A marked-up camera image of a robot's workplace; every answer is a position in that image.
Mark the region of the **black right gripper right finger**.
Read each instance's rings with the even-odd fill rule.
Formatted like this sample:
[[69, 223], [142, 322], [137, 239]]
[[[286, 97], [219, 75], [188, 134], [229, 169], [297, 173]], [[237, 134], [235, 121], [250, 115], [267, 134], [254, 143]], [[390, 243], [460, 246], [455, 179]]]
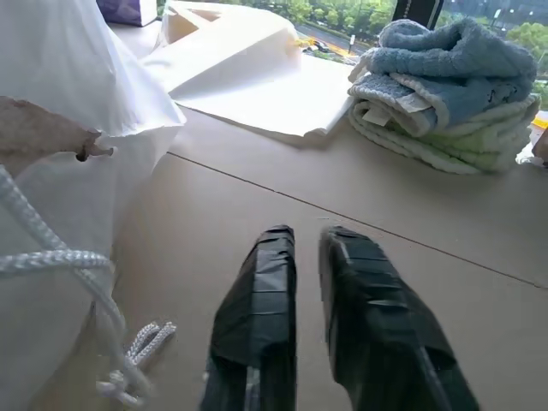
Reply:
[[440, 323], [377, 242], [324, 229], [319, 278], [331, 374], [352, 409], [479, 409]]

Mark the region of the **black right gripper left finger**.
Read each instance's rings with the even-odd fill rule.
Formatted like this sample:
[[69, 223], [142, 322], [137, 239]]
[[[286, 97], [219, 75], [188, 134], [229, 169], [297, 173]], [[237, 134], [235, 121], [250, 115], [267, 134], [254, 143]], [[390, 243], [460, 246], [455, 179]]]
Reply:
[[200, 409], [295, 409], [296, 289], [294, 231], [271, 227], [216, 312]]

